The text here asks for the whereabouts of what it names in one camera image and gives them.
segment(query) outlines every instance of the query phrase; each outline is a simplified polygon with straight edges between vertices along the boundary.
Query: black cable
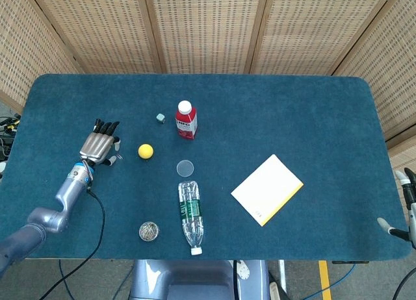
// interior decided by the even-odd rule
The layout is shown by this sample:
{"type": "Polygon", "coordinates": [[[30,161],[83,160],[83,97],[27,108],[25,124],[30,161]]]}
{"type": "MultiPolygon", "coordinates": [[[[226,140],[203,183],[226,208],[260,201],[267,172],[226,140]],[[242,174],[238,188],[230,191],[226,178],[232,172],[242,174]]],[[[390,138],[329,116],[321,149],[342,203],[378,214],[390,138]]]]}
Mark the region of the black cable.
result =
{"type": "Polygon", "coordinates": [[[400,284],[398,285],[398,287],[397,287],[397,289],[396,289],[396,292],[395,292],[395,295],[393,296],[393,300],[396,300],[397,299],[397,297],[398,297],[398,293],[401,291],[401,289],[402,289],[402,287],[403,287],[403,285],[404,285],[404,283],[414,274],[414,273],[416,273],[416,268],[414,268],[413,270],[411,270],[403,279],[402,279],[402,281],[400,282],[400,284]]]}
{"type": "Polygon", "coordinates": [[[233,284],[234,284],[234,300],[240,300],[239,285],[237,278],[237,260],[233,261],[233,284]]]}
{"type": "Polygon", "coordinates": [[[118,295],[118,293],[120,292],[120,290],[122,289],[124,283],[126,282],[126,280],[129,278],[131,272],[133,271],[135,265],[131,266],[131,269],[129,270],[129,273],[127,273],[127,275],[124,277],[124,280],[122,281],[122,283],[119,285],[119,287],[116,290],[116,293],[114,294],[114,296],[111,298],[112,300],[116,300],[116,297],[118,295]]]}
{"type": "MultiPolygon", "coordinates": [[[[62,264],[61,264],[60,259],[59,259],[59,261],[58,261],[58,265],[59,265],[60,276],[63,278],[63,277],[64,277],[64,271],[62,270],[62,264]]],[[[69,297],[71,298],[71,300],[75,300],[75,298],[74,298],[74,297],[73,297],[73,295],[71,294],[71,290],[70,290],[70,288],[68,287],[68,284],[66,283],[66,280],[65,280],[65,279],[64,279],[64,284],[65,284],[65,289],[66,289],[66,292],[68,293],[68,295],[69,295],[69,297]]]]}
{"type": "Polygon", "coordinates": [[[78,271],[81,266],[83,266],[84,264],[86,264],[86,262],[88,260],[91,259],[92,256],[94,256],[94,254],[97,252],[97,250],[99,249],[100,245],[101,245],[101,241],[103,240],[103,233],[104,233],[104,226],[105,226],[105,210],[104,210],[104,206],[103,203],[99,200],[99,198],[97,197],[96,194],[94,194],[93,192],[91,192],[91,190],[89,190],[89,188],[86,191],[88,194],[90,194],[94,199],[97,200],[97,202],[99,203],[100,207],[101,207],[101,211],[103,213],[103,223],[101,225],[101,232],[99,234],[99,240],[98,240],[98,244],[96,246],[96,248],[94,249],[94,251],[91,253],[91,255],[89,255],[84,261],[82,261],[75,269],[73,269],[72,271],[70,271],[67,275],[65,275],[63,278],[61,278],[59,281],[57,281],[52,287],[50,287],[50,289],[43,295],[41,296],[41,298],[39,298],[39,300],[43,300],[47,297],[47,295],[49,295],[52,290],[54,290],[60,283],[62,283],[65,279],[67,279],[69,276],[71,276],[72,274],[74,274],[76,271],[78,271]]]}

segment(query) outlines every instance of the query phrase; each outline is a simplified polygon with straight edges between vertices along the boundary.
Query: red juice bottle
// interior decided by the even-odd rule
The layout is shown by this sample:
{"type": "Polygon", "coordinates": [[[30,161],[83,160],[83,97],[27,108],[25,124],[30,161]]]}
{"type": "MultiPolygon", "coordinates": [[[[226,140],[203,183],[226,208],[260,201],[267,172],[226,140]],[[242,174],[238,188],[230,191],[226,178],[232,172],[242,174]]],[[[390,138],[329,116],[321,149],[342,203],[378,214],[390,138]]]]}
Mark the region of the red juice bottle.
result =
{"type": "Polygon", "coordinates": [[[176,127],[179,135],[185,139],[193,140],[197,126],[196,109],[189,101],[179,102],[176,112],[176,127]]]}

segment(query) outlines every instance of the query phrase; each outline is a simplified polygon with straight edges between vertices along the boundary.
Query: tennis ball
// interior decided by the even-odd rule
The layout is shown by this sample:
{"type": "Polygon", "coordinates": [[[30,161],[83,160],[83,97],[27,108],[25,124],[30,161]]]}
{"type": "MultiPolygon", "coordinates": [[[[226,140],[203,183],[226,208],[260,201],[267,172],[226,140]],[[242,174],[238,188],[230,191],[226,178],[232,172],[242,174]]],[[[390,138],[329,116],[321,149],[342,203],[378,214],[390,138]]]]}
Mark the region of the tennis ball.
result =
{"type": "Polygon", "coordinates": [[[142,144],[138,148],[138,155],[143,159],[149,159],[153,156],[153,148],[149,144],[142,144]]]}

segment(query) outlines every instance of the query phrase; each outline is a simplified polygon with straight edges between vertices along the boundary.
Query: clear plastic bottle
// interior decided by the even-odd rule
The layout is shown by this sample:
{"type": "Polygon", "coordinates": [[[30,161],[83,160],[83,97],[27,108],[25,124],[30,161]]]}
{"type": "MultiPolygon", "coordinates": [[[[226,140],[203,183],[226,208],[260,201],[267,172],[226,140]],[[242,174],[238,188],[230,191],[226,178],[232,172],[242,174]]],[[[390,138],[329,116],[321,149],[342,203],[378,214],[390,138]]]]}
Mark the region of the clear plastic bottle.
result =
{"type": "Polygon", "coordinates": [[[183,233],[190,245],[191,255],[200,255],[203,223],[198,184],[195,181],[186,181],[179,183],[178,189],[183,233]]]}

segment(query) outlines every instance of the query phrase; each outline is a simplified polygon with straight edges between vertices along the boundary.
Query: white notepad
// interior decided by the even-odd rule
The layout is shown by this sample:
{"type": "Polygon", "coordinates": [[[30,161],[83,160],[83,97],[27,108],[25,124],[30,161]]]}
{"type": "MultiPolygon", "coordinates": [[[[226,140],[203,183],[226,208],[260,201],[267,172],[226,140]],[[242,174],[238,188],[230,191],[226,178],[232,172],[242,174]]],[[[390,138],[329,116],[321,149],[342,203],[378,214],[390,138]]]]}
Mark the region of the white notepad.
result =
{"type": "Polygon", "coordinates": [[[263,226],[303,185],[272,155],[231,194],[263,226]]]}

